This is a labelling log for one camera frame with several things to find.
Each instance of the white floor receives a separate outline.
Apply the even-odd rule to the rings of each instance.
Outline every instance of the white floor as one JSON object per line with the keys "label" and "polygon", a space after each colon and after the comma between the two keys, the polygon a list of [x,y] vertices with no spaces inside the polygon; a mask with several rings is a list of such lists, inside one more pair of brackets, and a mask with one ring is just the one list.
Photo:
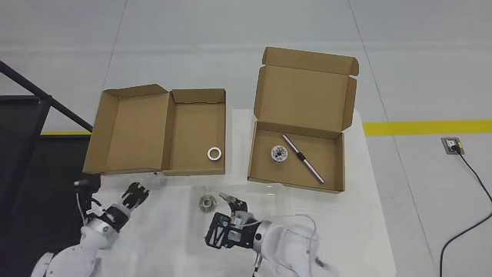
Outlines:
{"label": "white floor", "polygon": [[[0,60],[89,122],[102,89],[152,82],[252,108],[265,46],[355,56],[366,122],[492,118],[491,22],[492,0],[0,0]],[[55,111],[45,126],[78,129]],[[457,136],[492,189],[492,135]],[[490,211],[440,137],[367,139],[399,277],[437,276]],[[490,275],[491,239],[492,222],[456,241],[444,276]]]}

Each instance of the cardboard box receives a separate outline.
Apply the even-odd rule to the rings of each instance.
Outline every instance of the cardboard box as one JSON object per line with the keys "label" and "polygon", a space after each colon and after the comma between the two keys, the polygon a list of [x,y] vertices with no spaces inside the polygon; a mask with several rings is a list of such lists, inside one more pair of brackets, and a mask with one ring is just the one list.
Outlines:
{"label": "cardboard box", "polygon": [[[222,151],[219,160],[208,158],[211,147]],[[223,175],[225,90],[104,90],[83,171]]]}
{"label": "cardboard box", "polygon": [[[258,76],[248,179],[322,192],[345,190],[344,133],[352,124],[359,74],[356,58],[266,48]],[[282,138],[286,134],[320,176],[321,184]],[[271,160],[283,145],[288,158]]]}

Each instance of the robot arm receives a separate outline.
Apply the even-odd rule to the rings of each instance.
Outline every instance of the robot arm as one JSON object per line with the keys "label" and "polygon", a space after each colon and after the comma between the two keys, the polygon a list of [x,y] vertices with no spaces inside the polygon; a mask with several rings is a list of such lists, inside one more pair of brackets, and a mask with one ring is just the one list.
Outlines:
{"label": "robot arm", "polygon": [[119,202],[111,205],[100,216],[91,214],[91,221],[81,228],[79,245],[68,247],[57,255],[45,253],[36,264],[31,277],[89,277],[98,270],[96,252],[112,247],[119,232],[130,219],[131,211],[148,197],[148,190],[140,183],[132,183]]}
{"label": "robot arm", "polygon": [[[317,258],[319,238],[313,229],[302,225],[286,227],[269,220],[257,221],[247,212],[245,202],[225,194],[220,196],[228,202],[232,213],[231,217],[215,213],[205,237],[208,246],[253,249],[257,253],[253,275],[265,258],[298,277],[339,276],[336,270]],[[241,203],[246,211],[238,210]]]}

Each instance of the power outlet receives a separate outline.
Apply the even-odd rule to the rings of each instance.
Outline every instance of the power outlet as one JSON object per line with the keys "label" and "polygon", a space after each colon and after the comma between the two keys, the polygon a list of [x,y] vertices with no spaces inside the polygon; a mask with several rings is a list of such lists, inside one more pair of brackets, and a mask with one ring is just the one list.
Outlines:
{"label": "power outlet", "polygon": [[458,152],[453,151],[451,148],[453,145],[458,145],[461,150],[461,154],[464,154],[463,146],[460,142],[459,138],[455,137],[448,137],[448,138],[441,138],[440,139],[443,142],[444,150],[446,151],[446,154],[448,155],[458,155]]}

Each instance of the yellow floor line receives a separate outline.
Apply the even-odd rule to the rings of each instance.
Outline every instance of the yellow floor line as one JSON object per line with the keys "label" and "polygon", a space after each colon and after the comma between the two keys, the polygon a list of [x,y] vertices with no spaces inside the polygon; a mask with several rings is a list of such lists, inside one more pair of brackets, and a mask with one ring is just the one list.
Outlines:
{"label": "yellow floor line", "polygon": [[[492,120],[366,122],[366,136],[492,133]],[[42,135],[90,135],[90,132],[43,132]]]}
{"label": "yellow floor line", "polygon": [[65,136],[65,135],[90,135],[89,131],[67,131],[67,132],[42,132],[41,136]]}

